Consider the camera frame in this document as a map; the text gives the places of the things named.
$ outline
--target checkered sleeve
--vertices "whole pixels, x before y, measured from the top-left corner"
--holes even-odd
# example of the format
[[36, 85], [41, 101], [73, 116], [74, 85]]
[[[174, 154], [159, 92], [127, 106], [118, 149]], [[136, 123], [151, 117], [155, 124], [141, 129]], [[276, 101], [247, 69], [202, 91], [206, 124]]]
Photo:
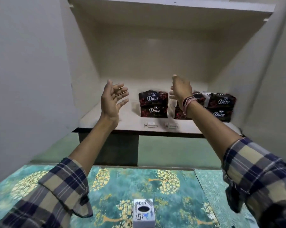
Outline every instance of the checkered sleeve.
[[227, 149], [222, 168], [230, 205], [244, 202], [260, 227], [286, 227], [286, 163], [280, 157], [243, 138]]
[[81, 165], [64, 158], [0, 220], [0, 227], [67, 228], [72, 214], [83, 218], [93, 215], [88, 193]]

